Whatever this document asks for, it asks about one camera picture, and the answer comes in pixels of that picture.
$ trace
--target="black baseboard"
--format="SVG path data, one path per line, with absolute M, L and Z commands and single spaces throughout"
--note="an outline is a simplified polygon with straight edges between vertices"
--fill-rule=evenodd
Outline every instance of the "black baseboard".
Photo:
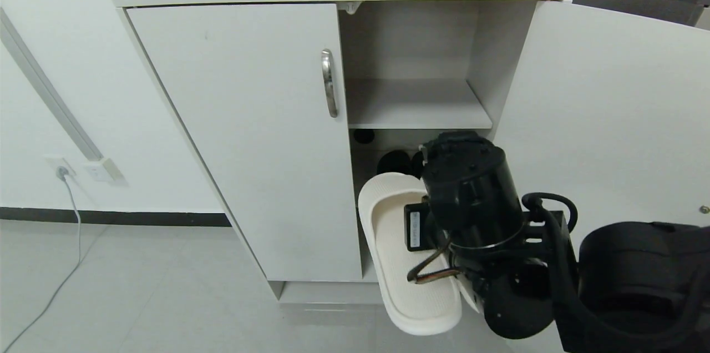
M 119 211 L 79 210 L 84 224 L 153 225 L 153 226 L 231 226 L 221 213 L 124 213 Z M 18 209 L 0 207 L 0 219 L 77 222 L 73 210 Z

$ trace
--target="white cabinet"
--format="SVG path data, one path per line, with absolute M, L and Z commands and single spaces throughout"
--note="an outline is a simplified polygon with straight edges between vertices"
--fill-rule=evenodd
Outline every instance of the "white cabinet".
M 264 274 L 361 279 L 335 4 L 152 7 L 129 16 Z M 323 49 L 334 62 L 335 118 Z
M 710 32 L 561 1 L 116 3 L 266 278 L 294 285 L 289 301 L 327 281 L 315 290 L 339 302 L 327 285 L 376 282 L 357 191 L 383 153 L 441 130 L 492 138 L 520 193 L 577 202 L 577 242 L 613 221 L 700 221 Z

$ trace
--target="metal door handle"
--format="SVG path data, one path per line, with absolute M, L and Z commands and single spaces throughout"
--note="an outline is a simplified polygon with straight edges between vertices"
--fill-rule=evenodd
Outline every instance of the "metal door handle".
M 338 107 L 335 105 L 335 92 L 333 91 L 333 54 L 329 49 L 320 52 L 321 65 L 323 67 L 323 83 L 325 85 L 325 101 L 328 103 L 330 117 L 338 116 Z

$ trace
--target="cabinet shelf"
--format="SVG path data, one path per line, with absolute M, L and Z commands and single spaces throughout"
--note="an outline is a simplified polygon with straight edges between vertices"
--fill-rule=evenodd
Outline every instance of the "cabinet shelf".
M 350 128 L 488 129 L 493 126 L 464 79 L 350 78 Z

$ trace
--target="gray floor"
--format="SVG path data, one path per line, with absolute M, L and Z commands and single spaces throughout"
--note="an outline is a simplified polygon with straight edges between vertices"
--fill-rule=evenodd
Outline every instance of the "gray floor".
M 75 264 L 75 224 L 0 222 L 3 349 Z M 553 353 L 553 327 L 492 334 L 468 307 L 454 330 L 406 335 L 381 306 L 279 305 L 231 229 L 82 227 L 83 264 L 10 353 L 426 351 Z

